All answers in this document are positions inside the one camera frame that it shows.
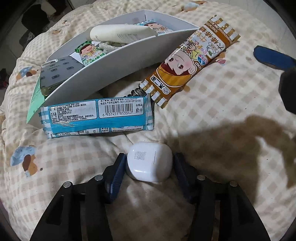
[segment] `phone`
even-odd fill
[[[48,61],[41,66],[40,91],[49,96],[64,81],[84,67],[71,56]]]

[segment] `white packaging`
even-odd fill
[[[90,38],[93,41],[123,44],[130,44],[152,36],[157,36],[152,28],[132,24],[97,25],[90,32]]]
[[[165,144],[138,142],[128,151],[126,172],[133,179],[159,183],[170,176],[172,166],[173,154]]]

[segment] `snack wrapper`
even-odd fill
[[[48,138],[154,128],[150,95],[52,105],[39,115]]]
[[[105,55],[102,49],[96,47],[90,41],[85,41],[83,44],[79,45],[75,49],[75,52],[80,54],[84,66],[87,66]]]
[[[150,131],[153,130],[153,123],[143,125],[143,126],[124,126],[120,128],[94,128],[88,129],[83,131],[76,131],[76,132],[62,132],[51,134],[49,138],[58,138],[58,137],[65,137],[65,136],[80,136],[80,135],[95,135],[101,133],[109,133],[109,132],[119,132],[119,131]]]
[[[152,28],[154,31],[156,31],[158,35],[168,33],[168,32],[172,32],[171,29],[169,29],[169,28],[155,22],[154,19],[151,19],[151,20],[148,20],[148,21],[145,21],[145,22],[141,22],[141,23],[137,23],[136,25],[148,26],[148,27]]]
[[[215,15],[139,86],[164,108],[173,94],[182,90],[193,76],[239,38],[240,35],[226,21]]]

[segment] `screw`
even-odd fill
[[[96,181],[100,181],[100,180],[103,179],[103,175],[96,175],[96,176],[94,177],[94,179],[95,179]]]
[[[198,175],[196,178],[198,180],[200,180],[200,181],[204,181],[205,180],[205,176],[204,175]]]
[[[64,186],[64,188],[68,188],[68,187],[71,186],[71,182],[65,182],[65,183],[63,184],[63,186]]]
[[[229,184],[234,188],[238,185],[236,181],[231,181]]]

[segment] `floor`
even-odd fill
[[[251,15],[262,21],[270,28],[275,36],[277,36],[280,43],[280,47],[283,52],[296,58],[296,39],[288,29],[287,25],[281,19],[281,17],[270,8],[263,0],[214,0],[215,2],[225,3],[229,5],[238,6],[247,10]],[[72,0],[72,5],[78,7],[81,2],[78,0]],[[93,0],[82,0],[82,2],[93,2]],[[61,14],[64,14],[71,10],[70,6]],[[16,59],[22,54],[22,46],[19,44],[19,39],[27,31],[27,29],[21,23],[22,16],[18,19],[12,30],[7,36],[6,42],[0,47],[0,56],[4,56],[0,59],[0,69],[6,68],[7,73],[11,74]],[[4,91],[0,91],[0,103],[4,98]]]

